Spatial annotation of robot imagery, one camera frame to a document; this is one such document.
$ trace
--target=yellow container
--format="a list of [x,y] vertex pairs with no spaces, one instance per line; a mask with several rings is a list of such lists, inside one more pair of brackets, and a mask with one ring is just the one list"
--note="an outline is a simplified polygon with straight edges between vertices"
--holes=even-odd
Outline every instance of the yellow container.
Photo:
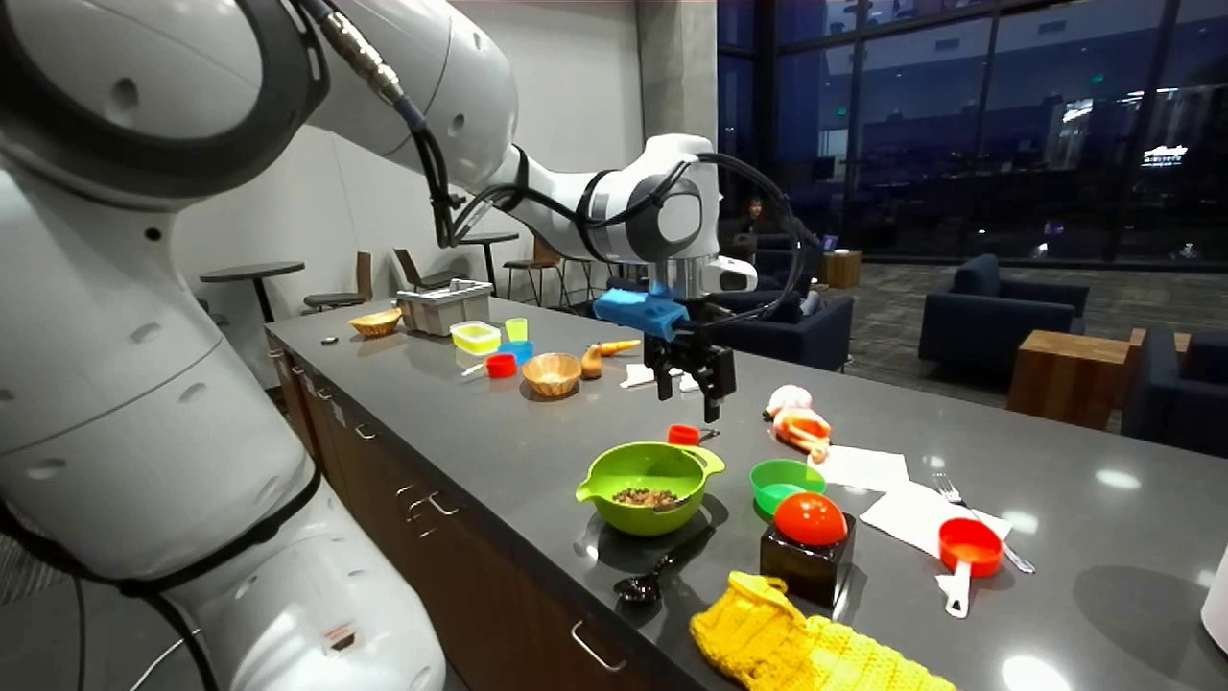
[[452,347],[467,356],[489,356],[498,350],[498,332],[493,322],[452,322]]

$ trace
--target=blue armchair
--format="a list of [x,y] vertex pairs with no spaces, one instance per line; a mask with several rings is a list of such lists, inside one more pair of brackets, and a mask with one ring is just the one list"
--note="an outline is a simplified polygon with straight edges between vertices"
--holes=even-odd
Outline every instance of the blue armchair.
[[[768,300],[773,291],[713,296],[713,303],[728,313],[754,313]],[[809,314],[798,314],[798,300],[789,300],[773,314],[712,319],[708,335],[728,350],[750,350],[809,369],[845,369],[854,347],[854,300],[828,296]]]
[[1033,332],[1081,332],[1081,283],[1005,281],[996,255],[957,268],[947,291],[927,296],[918,356],[945,369],[1009,373]]
[[1149,332],[1131,360],[1120,433],[1228,459],[1228,335]]

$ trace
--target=yellow sponge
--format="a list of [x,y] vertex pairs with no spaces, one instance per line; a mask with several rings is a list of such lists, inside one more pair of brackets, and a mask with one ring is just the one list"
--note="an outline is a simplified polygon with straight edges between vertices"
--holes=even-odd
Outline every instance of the yellow sponge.
[[828,620],[805,620],[789,584],[728,571],[726,596],[693,620],[703,656],[750,691],[854,691],[909,688],[952,691],[904,654]]

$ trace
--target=gray countertop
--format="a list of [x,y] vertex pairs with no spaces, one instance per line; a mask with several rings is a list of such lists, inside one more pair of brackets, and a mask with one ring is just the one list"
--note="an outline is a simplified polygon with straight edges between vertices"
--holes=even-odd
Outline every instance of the gray countertop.
[[[670,539],[620,539],[571,493],[602,448],[664,437],[670,424],[700,424],[700,397],[659,404],[652,390],[620,390],[622,364],[638,360],[627,355],[579,397],[534,404],[519,381],[461,381],[466,360],[451,342],[414,335],[357,342],[350,319],[360,313],[372,309],[273,322],[268,335],[489,509],[522,539],[519,549],[534,549],[528,558],[548,561],[620,610],[615,581],[650,569]],[[530,319],[537,355],[635,338],[622,326],[493,300],[493,319],[506,314]],[[1003,569],[1000,581],[977,584],[971,615],[957,621],[936,592],[941,569],[923,549],[861,525],[842,621],[971,691],[1228,688],[1228,656],[1199,621],[1228,546],[1225,459],[754,355],[739,355],[739,391],[723,407],[723,433],[708,442],[726,460],[708,496],[713,541],[671,581],[652,620],[620,615],[703,688],[717,677],[703,666],[686,621],[726,592],[728,571],[762,569],[766,517],[754,512],[750,469],[798,459],[762,415],[781,383],[809,390],[842,446],[906,454],[918,483],[941,465],[977,509],[1014,517],[1016,553],[1042,569],[1037,576]],[[874,493],[832,488],[832,501],[861,515]]]

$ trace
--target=window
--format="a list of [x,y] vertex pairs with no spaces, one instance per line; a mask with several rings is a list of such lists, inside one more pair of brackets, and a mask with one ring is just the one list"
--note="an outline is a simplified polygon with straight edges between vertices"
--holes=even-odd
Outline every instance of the window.
[[723,86],[762,93],[723,93],[723,123],[758,127],[750,160],[847,247],[1228,262],[1228,0],[774,0],[754,17],[758,70],[723,63]]

